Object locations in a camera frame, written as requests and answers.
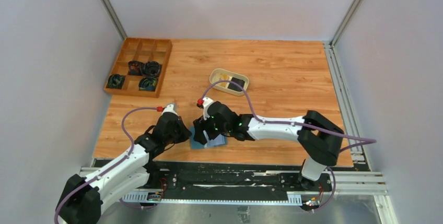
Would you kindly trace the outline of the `blue leather card holder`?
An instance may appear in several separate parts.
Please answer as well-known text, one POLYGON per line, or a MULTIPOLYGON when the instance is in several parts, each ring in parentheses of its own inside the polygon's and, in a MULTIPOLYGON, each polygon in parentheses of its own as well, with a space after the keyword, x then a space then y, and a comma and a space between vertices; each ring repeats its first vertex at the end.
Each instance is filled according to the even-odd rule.
POLYGON ((208 134, 206 131, 203 131, 203 134, 207 140, 206 144, 201 144, 194 140, 195 137, 195 128, 192 126, 190 128, 190 131, 192 133, 190 138, 190 148, 197 150, 197 149, 207 149, 207 148, 215 148, 219 146, 224 146, 227 144, 227 138, 223 135, 218 135, 215 139, 209 140, 208 134))

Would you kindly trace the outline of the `gold credit card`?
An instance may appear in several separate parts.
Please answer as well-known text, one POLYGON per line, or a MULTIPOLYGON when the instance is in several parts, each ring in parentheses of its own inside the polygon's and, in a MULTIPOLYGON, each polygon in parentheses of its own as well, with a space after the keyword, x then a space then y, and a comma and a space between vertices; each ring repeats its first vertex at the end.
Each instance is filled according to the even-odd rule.
MULTIPOLYGON (((231 80, 231 77, 228 74, 216 73, 214 76, 214 82, 217 82, 220 80, 231 80)), ((218 86, 226 86, 226 85, 229 85, 229 83, 228 82, 220 82, 217 85, 218 86)))

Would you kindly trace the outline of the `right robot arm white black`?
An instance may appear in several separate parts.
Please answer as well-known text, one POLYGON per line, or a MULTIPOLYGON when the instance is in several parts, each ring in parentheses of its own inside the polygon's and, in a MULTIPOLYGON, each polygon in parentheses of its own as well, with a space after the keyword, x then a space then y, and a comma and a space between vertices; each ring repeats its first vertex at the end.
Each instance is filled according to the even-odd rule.
POLYGON ((225 104, 201 99, 203 115, 193 121, 194 140, 202 145, 220 135, 239 141, 282 139, 297 141, 308 154, 302 164, 298 184, 304 191, 319 185, 327 167, 335 166, 345 139, 343 130, 313 110, 293 118, 269 118, 254 113, 237 114, 225 104))

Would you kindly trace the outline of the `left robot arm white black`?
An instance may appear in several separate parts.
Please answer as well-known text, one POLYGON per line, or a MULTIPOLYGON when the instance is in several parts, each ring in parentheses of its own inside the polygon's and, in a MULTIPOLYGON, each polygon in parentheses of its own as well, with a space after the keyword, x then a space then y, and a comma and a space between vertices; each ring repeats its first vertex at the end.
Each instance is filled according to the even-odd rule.
POLYGON ((189 139, 191 132, 174 111, 163 111, 152 132, 131 140, 130 147, 107 165, 87 175, 71 176, 62 191, 54 222, 97 223, 102 214, 130 191, 145 186, 154 189, 160 175, 153 159, 166 147, 189 139))

